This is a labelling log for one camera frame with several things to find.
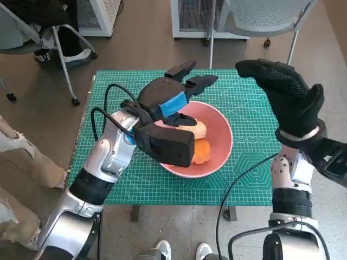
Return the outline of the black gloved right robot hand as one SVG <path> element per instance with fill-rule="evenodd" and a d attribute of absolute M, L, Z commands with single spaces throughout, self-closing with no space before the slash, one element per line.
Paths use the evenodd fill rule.
<path fill-rule="evenodd" d="M 318 126 L 318 113 L 324 103 L 321 84 L 308 87 L 294 67 L 282 62 L 243 60 L 235 68 L 240 77 L 253 78 L 266 93 L 282 131 L 303 138 Z"/>

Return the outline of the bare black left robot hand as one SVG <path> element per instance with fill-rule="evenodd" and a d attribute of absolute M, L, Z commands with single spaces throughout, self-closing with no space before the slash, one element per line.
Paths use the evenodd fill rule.
<path fill-rule="evenodd" d="M 163 77 L 147 84 L 139 93 L 137 102 L 146 110 L 154 122 L 178 126 L 195 126 L 197 122 L 190 116 L 179 113 L 192 96 L 198 96 L 218 79 L 215 75 L 195 76 L 183 83 L 183 78 L 190 74 L 196 65 L 187 61 L 172 67 Z"/>

